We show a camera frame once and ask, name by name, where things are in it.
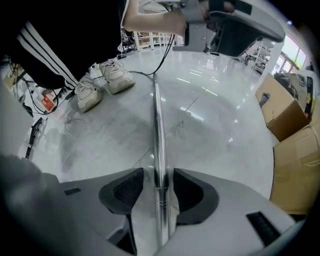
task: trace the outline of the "white shelving unit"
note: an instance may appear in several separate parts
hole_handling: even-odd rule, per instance
[[[138,52],[140,52],[143,48],[150,47],[151,50],[155,48],[155,46],[167,46],[170,40],[170,34],[167,33],[158,33],[158,32],[137,32],[134,31],[134,41],[136,44],[136,48]],[[181,45],[179,44],[181,40],[175,39],[174,44],[175,45]]]
[[[274,45],[269,41],[263,41],[263,40],[260,42],[257,42],[256,44],[258,44],[258,48],[256,49],[256,54],[251,55],[253,58],[255,58],[252,69],[256,70],[258,73],[263,73],[265,70],[265,66],[269,61],[267,57],[271,56],[271,51]]]

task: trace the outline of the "window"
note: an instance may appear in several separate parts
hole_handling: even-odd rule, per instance
[[[274,66],[273,71],[271,72],[271,74],[275,74],[276,72],[279,73],[280,69],[282,68],[283,64],[285,62],[285,58],[283,58],[282,56],[279,56],[278,60],[276,61],[276,64]]]
[[[282,51],[293,61],[295,61],[299,46],[293,41],[289,36],[285,36],[284,45],[282,47]]]
[[[291,69],[291,66],[292,66],[292,65],[290,64],[290,62],[289,62],[289,61],[286,61],[282,69],[283,69],[285,72],[289,73],[289,71],[290,71],[290,69]]]
[[[282,52],[284,52],[289,57],[289,59],[291,59],[297,65],[299,69],[304,66],[307,55],[299,47],[299,45],[287,35],[284,39]]]
[[[307,55],[304,53],[302,49],[300,49],[295,61],[295,64],[299,67],[299,69],[301,69],[304,66],[306,58]]]
[[[290,73],[297,73],[297,69],[295,68],[295,67],[293,67],[292,69],[291,69],[291,71],[290,71]]]

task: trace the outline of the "glossy floor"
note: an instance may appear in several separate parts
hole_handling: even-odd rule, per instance
[[[164,53],[165,47],[144,49],[121,61],[127,70],[150,73]],[[93,69],[91,75],[100,74]],[[237,181],[269,198],[273,139],[255,98],[259,75],[225,56],[173,51],[157,75],[169,167]],[[115,95],[104,91],[87,113],[76,97],[63,103],[48,116],[30,159],[62,182],[151,169],[152,80],[133,77],[135,86]]]

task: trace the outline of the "hand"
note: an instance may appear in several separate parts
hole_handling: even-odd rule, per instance
[[[208,21],[210,19],[210,16],[209,16],[209,1],[201,1],[201,2],[199,2],[199,5],[200,5],[200,8],[201,8],[204,20]],[[224,10],[225,10],[226,13],[233,13],[235,11],[234,5],[229,1],[223,2],[223,6],[224,6]]]
[[[199,6],[201,8],[204,21],[208,22],[210,20],[209,1],[208,0],[201,1],[201,2],[199,2]],[[233,13],[235,11],[234,5],[229,1],[223,2],[223,6],[224,6],[224,10],[227,13]],[[185,29],[187,27],[186,20],[180,10],[176,11],[176,13],[178,14],[179,18],[177,20],[175,30],[177,31],[178,35],[183,37],[185,35]],[[207,27],[209,29],[211,29],[212,31],[216,31],[216,24],[208,22]]]

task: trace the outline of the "metal rod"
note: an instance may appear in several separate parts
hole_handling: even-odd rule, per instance
[[[158,247],[162,247],[169,240],[170,236],[169,176],[167,168],[165,127],[162,115],[159,83],[156,74],[153,74],[153,110],[156,232]]]

